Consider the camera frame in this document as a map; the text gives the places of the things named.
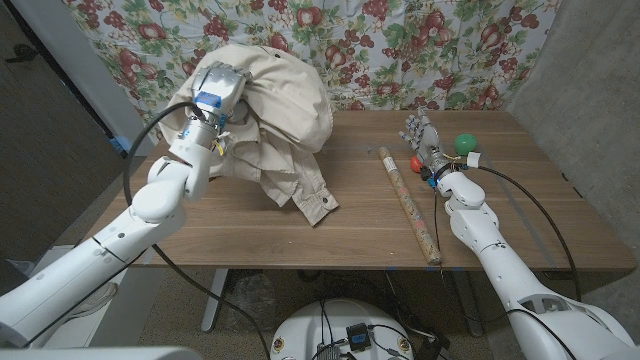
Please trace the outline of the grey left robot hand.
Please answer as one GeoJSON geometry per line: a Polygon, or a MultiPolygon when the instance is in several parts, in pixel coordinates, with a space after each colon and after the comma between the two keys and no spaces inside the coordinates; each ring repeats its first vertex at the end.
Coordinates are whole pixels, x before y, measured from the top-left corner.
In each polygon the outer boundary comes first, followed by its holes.
{"type": "Polygon", "coordinates": [[[220,61],[199,70],[191,86],[196,110],[191,111],[179,139],[210,148],[251,81],[249,70],[220,61]]]}

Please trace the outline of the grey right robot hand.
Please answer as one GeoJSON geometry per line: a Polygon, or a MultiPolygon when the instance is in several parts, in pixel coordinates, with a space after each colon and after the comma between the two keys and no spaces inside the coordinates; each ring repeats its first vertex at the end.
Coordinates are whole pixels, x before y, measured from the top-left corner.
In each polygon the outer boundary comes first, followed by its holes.
{"type": "Polygon", "coordinates": [[[406,130],[400,131],[399,136],[409,144],[420,163],[437,178],[448,175],[451,161],[445,157],[439,135],[429,117],[426,114],[410,115],[405,126],[406,130]]]}

